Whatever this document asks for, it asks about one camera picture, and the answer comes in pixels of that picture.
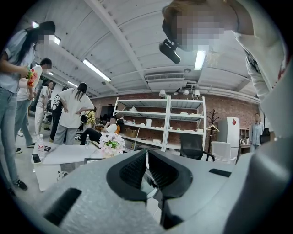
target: yellow plaid shirt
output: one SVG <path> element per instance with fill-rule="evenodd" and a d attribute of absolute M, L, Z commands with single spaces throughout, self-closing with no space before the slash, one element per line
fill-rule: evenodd
<path fill-rule="evenodd" d="M 96 124 L 96 115 L 94 111 L 87 111 L 85 115 L 87 117 L 87 125 L 91 124 L 93 126 Z"/>

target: coat rack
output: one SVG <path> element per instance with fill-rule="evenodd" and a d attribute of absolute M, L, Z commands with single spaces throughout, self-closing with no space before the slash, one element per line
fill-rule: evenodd
<path fill-rule="evenodd" d="M 210 137 L 209 137 L 209 147 L 207 149 L 207 152 L 210 153 L 210 149 L 211 149 L 211 142 L 212 142 L 212 135 L 214 134 L 214 132 L 219 132 L 219 130 L 215 127 L 215 121 L 219 118 L 215 118 L 215 115 L 217 114 L 216 110 L 213 109 L 212 112 L 208 112 L 212 115 L 212 117 L 210 118 L 208 115 L 207 117 L 210 119 L 208 120 L 210 127 L 207 128 L 208 131 L 210 131 Z"/>

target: brick wall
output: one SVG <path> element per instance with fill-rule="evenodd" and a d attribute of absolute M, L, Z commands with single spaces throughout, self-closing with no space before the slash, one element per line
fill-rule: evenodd
<path fill-rule="evenodd" d="M 132 94 L 132 95 L 124 95 L 119 96 L 119 99 L 126 100 L 126 99 L 159 99 L 157 93 L 149 93 L 149 94 Z M 186 96 L 178 95 L 172 96 L 173 99 L 186 99 Z M 92 103 L 97 108 L 96 116 L 99 117 L 101 113 L 101 109 L 103 106 L 108 106 L 108 104 L 115 105 L 117 97 L 107 97 L 107 98 L 99 98 L 92 100 Z M 208 111 L 212 112 L 213 109 L 216 110 L 217 114 L 215 117 L 219 117 L 217 121 L 224 119 L 225 117 L 238 117 L 240 119 L 240 128 L 249 128 L 254 120 L 255 113 L 258 112 L 258 106 L 255 104 L 250 104 L 245 101 L 240 101 L 236 99 L 221 97 L 221 96 L 212 96 L 212 95 L 205 95 L 206 100 L 206 113 L 210 115 Z M 124 108 L 123 105 L 118 105 L 118 109 L 122 110 Z M 137 108 L 138 111 L 149 111 L 149 112 L 165 112 L 165 109 L 161 108 Z M 173 109 L 172 113 L 180 113 L 180 112 L 187 112 L 187 113 L 194 113 L 196 114 L 195 110 L 186 110 L 186 109 Z M 146 122 L 145 118 L 141 117 L 125 117 L 126 120 L 135 120 L 136 123 Z M 162 119 L 152 119 L 152 126 L 154 127 L 163 127 L 164 120 Z M 196 130 L 196 122 L 188 122 L 188 121 L 175 121 L 171 120 L 170 126 L 173 129 L 180 128 L 181 130 L 190 129 Z M 201 121 L 199 128 L 203 128 L 203 121 Z M 121 129 L 122 133 L 125 133 L 125 127 Z M 209 134 L 210 132 L 207 131 L 206 133 L 206 143 L 205 143 L 205 150 L 208 148 L 208 141 L 209 141 Z M 149 130 L 149 129 L 140 129 L 139 132 L 140 138 L 146 139 L 160 139 L 163 138 L 163 132 Z M 215 132 L 212 136 L 212 141 L 217 139 L 217 133 Z M 178 133 L 170 133 L 168 141 L 171 143 L 180 143 L 180 135 Z"/>

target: white chair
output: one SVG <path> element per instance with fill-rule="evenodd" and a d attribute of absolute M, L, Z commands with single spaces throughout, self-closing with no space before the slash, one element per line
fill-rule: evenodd
<path fill-rule="evenodd" d="M 212 155 L 216 157 L 215 162 L 235 164 L 236 157 L 231 157 L 231 144 L 227 142 L 212 141 Z"/>

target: white metal shelving unit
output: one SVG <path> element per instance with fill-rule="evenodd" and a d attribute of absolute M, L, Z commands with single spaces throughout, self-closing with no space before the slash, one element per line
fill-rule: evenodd
<path fill-rule="evenodd" d="M 139 138 L 131 138 L 127 137 L 126 135 L 121 134 L 121 136 L 125 139 L 140 142 L 143 144 L 148 145 L 154 145 L 157 147 L 161 147 L 162 151 L 166 151 L 166 149 L 180 149 L 180 144 L 172 144 L 168 143 L 168 135 L 169 133 L 187 133 L 187 134 L 198 134 L 203 136 L 203 147 L 205 145 L 205 139 L 206 139 L 206 103 L 205 98 L 203 97 L 202 100 L 180 100 L 180 99 L 172 99 L 171 96 L 166 96 L 166 99 L 139 99 L 139 100 L 119 100 L 117 98 L 116 104 L 114 107 L 113 115 L 116 115 L 118 113 L 123 114 L 124 116 L 133 116 L 133 117 L 144 117 L 144 118 L 157 118 L 157 119 L 164 119 L 165 124 L 164 128 L 159 127 L 148 127 L 141 124 L 132 124 L 132 123 L 125 123 L 126 126 L 130 127 L 137 127 L 138 133 L 140 128 L 146 128 L 156 131 L 163 131 L 163 139 L 161 144 L 154 143 L 151 140 L 141 140 Z M 165 112 L 134 112 L 134 111 L 119 111 L 117 110 L 117 105 L 121 103 L 126 108 L 127 107 L 158 107 L 158 108 L 165 108 Z M 172 108 L 179 108 L 179 109 L 196 109 L 198 113 L 198 108 L 203 105 L 203 115 L 198 114 L 173 114 L 171 113 Z M 199 120 L 203 119 L 204 121 L 204 127 L 203 132 L 198 133 L 196 131 L 191 130 L 176 130 L 176 129 L 170 129 L 170 121 L 171 120 L 177 120 L 177 121 L 190 121 L 190 122 L 197 122 Z"/>

